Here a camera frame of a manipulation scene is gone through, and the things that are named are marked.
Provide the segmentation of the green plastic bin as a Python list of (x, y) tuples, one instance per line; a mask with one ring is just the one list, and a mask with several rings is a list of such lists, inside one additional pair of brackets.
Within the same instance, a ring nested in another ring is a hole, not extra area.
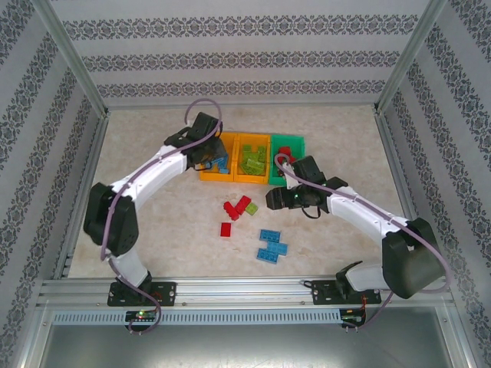
[(296, 158), (296, 161), (305, 156), (305, 141), (303, 136), (271, 135), (269, 169), (269, 185), (271, 186), (286, 186), (285, 177), (280, 175), (280, 171), (275, 164), (275, 156), (278, 154), (278, 149), (282, 146), (289, 146), (291, 148), (292, 156)]

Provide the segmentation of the orange plastic bin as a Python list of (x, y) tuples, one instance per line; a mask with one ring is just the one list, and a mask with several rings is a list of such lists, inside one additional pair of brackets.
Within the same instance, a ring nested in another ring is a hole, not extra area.
[(199, 178), (202, 181), (208, 182), (233, 182), (237, 171), (237, 142), (239, 135), (233, 132), (224, 132), (221, 135), (222, 143), (225, 147), (227, 157), (226, 169), (227, 173), (224, 173), (221, 169), (215, 165), (212, 169), (199, 172)]
[[(237, 171), (235, 174), (234, 181), (241, 183), (253, 183), (253, 184), (267, 184), (269, 181), (269, 169), (270, 169), (270, 149), (271, 149), (271, 136), (267, 134), (257, 134), (257, 133), (238, 133), (239, 138), (237, 142)], [(265, 163), (265, 174), (262, 176), (257, 175), (246, 175), (239, 167), (239, 164), (242, 161), (248, 161), (249, 165), (251, 163), (251, 159), (245, 160), (244, 155), (242, 153), (243, 145), (251, 145), (252, 150), (256, 153), (258, 146), (266, 146), (267, 147), (267, 161)]]

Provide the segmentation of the small circuit board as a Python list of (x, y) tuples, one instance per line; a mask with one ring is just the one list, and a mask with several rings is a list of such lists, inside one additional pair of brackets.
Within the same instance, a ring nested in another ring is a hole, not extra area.
[(365, 324), (366, 310), (365, 309), (341, 309), (341, 321), (343, 325), (348, 327), (360, 327)]
[(125, 315), (126, 323), (153, 323), (157, 318), (155, 310), (128, 311)]

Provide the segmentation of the grey metal panel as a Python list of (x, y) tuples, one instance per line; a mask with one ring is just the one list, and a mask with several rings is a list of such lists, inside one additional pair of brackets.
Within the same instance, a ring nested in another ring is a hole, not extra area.
[(40, 368), (454, 368), (441, 337), (336, 326), (54, 327)]

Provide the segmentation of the aluminium frame side rail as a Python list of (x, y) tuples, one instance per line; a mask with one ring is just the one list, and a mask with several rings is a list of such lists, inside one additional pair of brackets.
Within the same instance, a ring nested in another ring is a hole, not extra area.
[(99, 119), (97, 129), (94, 131), (90, 149), (87, 151), (87, 157), (83, 167), (84, 171), (77, 184), (76, 196), (71, 206), (67, 226), (61, 240), (61, 247), (54, 264), (55, 268), (50, 276), (51, 280), (60, 280), (64, 277), (66, 261), (76, 247), (82, 225), (84, 224), (89, 192), (95, 177), (109, 121), (110, 111), (107, 111), (104, 117)]
[(385, 120), (384, 116), (378, 112), (376, 106), (373, 106), (373, 113), (402, 211), (407, 219), (415, 219), (417, 217), (417, 211), (414, 208), (413, 201), (410, 197), (403, 168), (400, 164), (400, 160), (398, 159), (396, 147), (392, 140), (387, 121)]

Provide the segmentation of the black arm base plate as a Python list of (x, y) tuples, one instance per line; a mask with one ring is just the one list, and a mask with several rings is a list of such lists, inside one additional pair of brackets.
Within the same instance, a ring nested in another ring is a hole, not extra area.
[(381, 296), (374, 290), (349, 291), (342, 294), (333, 280), (305, 281), (304, 286), (311, 290), (314, 305), (348, 305), (363, 304), (379, 305)]
[[(143, 283), (142, 286), (143, 291), (155, 299), (160, 306), (172, 307), (175, 304), (176, 283), (151, 281)], [(120, 281), (115, 281), (110, 285), (107, 305), (109, 307), (151, 307), (154, 302)]]

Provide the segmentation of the aluminium mounting rail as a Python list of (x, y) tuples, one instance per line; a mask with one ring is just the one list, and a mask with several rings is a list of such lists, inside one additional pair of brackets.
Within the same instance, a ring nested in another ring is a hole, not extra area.
[[(173, 282), (174, 307), (189, 309), (313, 308), (313, 291), (304, 286), (315, 276), (277, 278), (157, 278)], [(53, 310), (106, 309), (109, 278), (44, 281), (35, 306)]]

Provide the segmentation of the aluminium frame post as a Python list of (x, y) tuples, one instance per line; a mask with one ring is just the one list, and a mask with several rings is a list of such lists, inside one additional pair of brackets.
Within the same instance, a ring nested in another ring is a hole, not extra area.
[(478, 368), (457, 306), (455, 304), (451, 305), (447, 308), (447, 311), (449, 321), (452, 324), (453, 334), (455, 335), (454, 340), (458, 346), (457, 349), (460, 355), (460, 362), (462, 363), (461, 367)]
[(40, 368), (47, 346), (53, 312), (47, 307), (36, 308), (28, 325), (16, 368)]
[(72, 70), (77, 82), (91, 102), (91, 106), (95, 109), (97, 116), (105, 118), (108, 108), (62, 21), (54, 10), (51, 0), (30, 0), (30, 2), (52, 36), (68, 67)]
[(421, 15), (414, 32), (410, 36), (403, 52), (401, 53), (394, 70), (391, 72), (384, 89), (381, 91), (377, 102), (374, 104), (374, 114), (380, 116), (388, 107), (398, 87), (402, 83), (407, 70), (421, 49), (425, 38), (428, 36), (433, 24), (440, 16), (447, 0), (429, 0), (427, 7)]

